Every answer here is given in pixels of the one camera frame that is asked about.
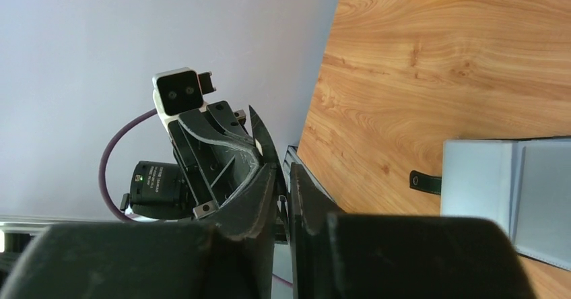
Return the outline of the black leather card holder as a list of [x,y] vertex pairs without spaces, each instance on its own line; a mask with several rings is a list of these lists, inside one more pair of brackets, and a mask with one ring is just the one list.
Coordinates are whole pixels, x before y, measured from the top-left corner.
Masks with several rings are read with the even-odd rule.
[[570,270],[570,137],[449,139],[442,174],[409,173],[443,216],[495,222],[516,251]]

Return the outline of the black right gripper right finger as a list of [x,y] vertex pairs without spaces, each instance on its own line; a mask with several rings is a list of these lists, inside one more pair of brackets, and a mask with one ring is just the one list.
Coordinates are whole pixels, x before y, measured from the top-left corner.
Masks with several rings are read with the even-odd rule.
[[478,218],[344,212],[290,168],[296,298],[534,298],[503,231]]

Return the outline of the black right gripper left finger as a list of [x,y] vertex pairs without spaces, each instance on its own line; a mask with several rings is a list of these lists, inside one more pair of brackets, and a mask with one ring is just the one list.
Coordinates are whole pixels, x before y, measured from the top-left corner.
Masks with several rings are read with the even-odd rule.
[[277,166],[204,220],[56,224],[20,255],[2,298],[269,298]]

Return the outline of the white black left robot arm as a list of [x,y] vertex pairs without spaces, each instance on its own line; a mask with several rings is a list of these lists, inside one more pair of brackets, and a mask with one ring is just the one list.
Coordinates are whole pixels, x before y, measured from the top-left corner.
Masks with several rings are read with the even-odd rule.
[[182,68],[154,79],[155,114],[172,144],[174,163],[139,162],[120,212],[155,220],[201,219],[245,194],[266,164],[279,164],[259,115],[207,103],[209,72]]

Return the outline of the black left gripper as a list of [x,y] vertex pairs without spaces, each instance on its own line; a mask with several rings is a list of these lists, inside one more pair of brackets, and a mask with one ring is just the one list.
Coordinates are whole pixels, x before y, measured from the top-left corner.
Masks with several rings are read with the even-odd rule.
[[[198,74],[203,95],[216,91],[211,76]],[[233,110],[225,100],[184,112],[168,124],[175,159],[192,194],[187,198],[194,199],[189,206],[194,219],[215,213],[249,186],[261,169],[258,151],[264,163],[275,164],[277,181],[286,185],[271,134],[257,111],[248,109],[253,138],[245,111]]]

